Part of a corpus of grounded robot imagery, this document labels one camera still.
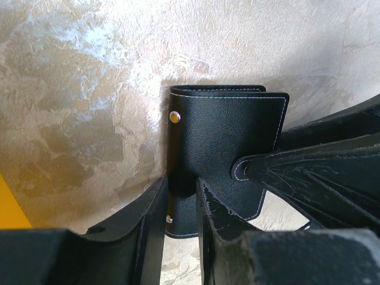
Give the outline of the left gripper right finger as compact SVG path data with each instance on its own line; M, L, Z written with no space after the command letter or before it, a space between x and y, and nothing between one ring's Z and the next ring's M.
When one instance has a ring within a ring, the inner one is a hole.
M379 102L287 130L279 149L237 162L237 179L284 199L308 222L265 232L197 182L204 284L379 283Z

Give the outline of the black leather card holder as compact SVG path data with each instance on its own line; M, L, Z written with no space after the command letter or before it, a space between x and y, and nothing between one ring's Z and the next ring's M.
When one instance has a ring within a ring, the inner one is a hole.
M173 85L169 89L166 234L196 237L197 180L247 221L257 218L265 190L244 177L253 155L278 143L289 95L261 85Z

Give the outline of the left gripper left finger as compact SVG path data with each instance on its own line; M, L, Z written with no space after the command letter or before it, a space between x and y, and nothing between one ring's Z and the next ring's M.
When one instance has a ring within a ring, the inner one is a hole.
M159 284L168 188L136 200L79 235L67 229L1 232L2 284Z

